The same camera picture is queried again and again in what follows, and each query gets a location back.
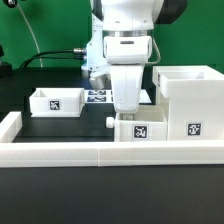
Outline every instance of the small white box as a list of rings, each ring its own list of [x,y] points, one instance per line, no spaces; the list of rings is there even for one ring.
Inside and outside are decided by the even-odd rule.
[[[114,140],[125,141],[165,141],[167,119],[161,106],[140,105],[134,120],[122,120],[117,113],[115,118]]]
[[[29,100],[32,117],[79,117],[85,105],[83,88],[37,88]]]

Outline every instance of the white plastic container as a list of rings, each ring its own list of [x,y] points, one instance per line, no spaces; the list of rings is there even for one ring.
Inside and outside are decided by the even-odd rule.
[[[10,112],[0,123],[0,143],[13,142],[22,126],[21,112]]]
[[[84,105],[83,88],[37,88],[30,96],[32,117],[79,117]]]
[[[157,105],[168,120],[167,140],[224,138],[224,76],[208,66],[154,67]]]
[[[108,118],[107,127],[114,127],[114,141],[166,140],[167,119],[161,106],[140,105],[134,120],[123,120],[117,113],[115,120]]]

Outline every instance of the black sticker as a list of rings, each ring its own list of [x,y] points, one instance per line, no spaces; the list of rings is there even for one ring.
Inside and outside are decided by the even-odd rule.
[[[101,103],[106,101],[107,101],[107,98],[105,96],[90,96],[87,99],[87,102],[92,102],[92,103]]]
[[[188,124],[188,136],[200,136],[201,135],[201,123]]]
[[[105,96],[106,95],[106,90],[90,90],[89,91],[89,96],[97,96],[97,95],[101,95],[101,96]]]
[[[50,110],[60,110],[60,101],[58,100],[50,101]]]
[[[148,126],[134,126],[134,139],[147,139]]]

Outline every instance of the black cable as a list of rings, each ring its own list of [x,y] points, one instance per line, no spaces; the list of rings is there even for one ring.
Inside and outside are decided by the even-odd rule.
[[[72,60],[84,60],[83,58],[81,57],[45,57],[45,56],[42,56],[42,57],[32,57],[31,59],[23,62],[23,64],[20,66],[20,68],[27,68],[27,66],[33,61],[33,60],[36,60],[36,59],[72,59]]]
[[[74,53],[73,50],[54,50],[54,51],[44,51],[44,52],[41,52],[41,53],[38,53],[38,54],[35,54],[33,57],[31,57],[30,59],[24,61],[20,68],[26,68],[33,60],[35,59],[40,59],[40,58],[44,58],[42,57],[43,55],[48,55],[48,54],[67,54],[67,53]],[[76,60],[83,60],[82,57],[73,57],[73,58],[59,58],[59,57],[48,57],[48,59],[76,59]]]

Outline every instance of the large white box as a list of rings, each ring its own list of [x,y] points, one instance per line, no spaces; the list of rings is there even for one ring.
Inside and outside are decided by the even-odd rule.
[[[224,138],[224,76],[208,66],[157,66],[156,104],[168,120],[167,140]]]
[[[83,88],[37,88],[29,100],[32,117],[79,117],[85,105]]]

